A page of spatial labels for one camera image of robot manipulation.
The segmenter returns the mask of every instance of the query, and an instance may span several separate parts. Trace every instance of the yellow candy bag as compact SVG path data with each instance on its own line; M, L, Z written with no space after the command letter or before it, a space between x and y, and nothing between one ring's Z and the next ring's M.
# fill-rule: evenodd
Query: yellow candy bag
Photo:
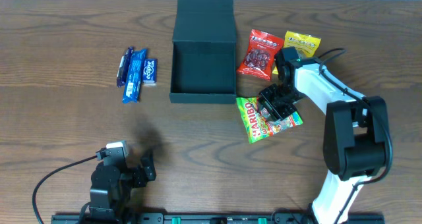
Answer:
M321 39L315 36L287 31L284 36L283 47L295 47L297 54L299 54L299 57L303 59L312 57L318 49L320 42ZM274 68L272 73L278 74L277 68Z

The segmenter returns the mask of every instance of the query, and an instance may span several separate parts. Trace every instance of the robotic arm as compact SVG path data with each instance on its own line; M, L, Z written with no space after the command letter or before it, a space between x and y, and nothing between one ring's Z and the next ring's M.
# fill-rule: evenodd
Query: robotic arm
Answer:
M316 223L343 223L363 185L381 167L391 166L386 104L348 88L319 58L300 59L294 47L282 49L276 65L283 84L261 91L260 109L273 120L285 119L296 110L293 104L307 96L326 114L323 151L329 171L311 207ZM357 126L367 132L354 134Z

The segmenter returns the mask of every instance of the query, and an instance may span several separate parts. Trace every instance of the black box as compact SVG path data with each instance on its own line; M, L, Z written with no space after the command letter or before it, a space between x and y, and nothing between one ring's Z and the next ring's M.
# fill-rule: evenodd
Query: black box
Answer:
M235 103L233 0L177 0L172 103Z

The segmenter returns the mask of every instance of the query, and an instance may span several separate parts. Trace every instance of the red candy bag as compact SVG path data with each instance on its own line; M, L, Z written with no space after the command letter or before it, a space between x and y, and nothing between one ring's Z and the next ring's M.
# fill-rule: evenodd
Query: red candy bag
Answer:
M237 72L271 80L271 66L275 54L283 47L284 40L259 30L252 30L245 59Z

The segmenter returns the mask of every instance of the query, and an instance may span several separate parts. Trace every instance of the wood grain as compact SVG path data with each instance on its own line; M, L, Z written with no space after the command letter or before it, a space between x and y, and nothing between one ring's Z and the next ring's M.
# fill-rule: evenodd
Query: wood grain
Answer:
M382 212L387 223L422 222L421 9L420 1L235 1L238 62L252 28L313 34L322 38L318 53L348 49L329 64L332 74L386 100L392 171L366 186L352 210ZM175 11L176 0L0 0L0 223L36 223L36 183L120 139L131 145L131 162L156 149L158 178L133 192L138 210L270 213L306 209L318 195L324 115L308 99L298 103L304 125L256 144L248 144L235 105L169 102ZM123 105L115 73L128 45L158 59L158 83L143 89L140 103ZM269 85L251 76L237 81L241 96ZM43 184L44 221L79 211L95 165Z

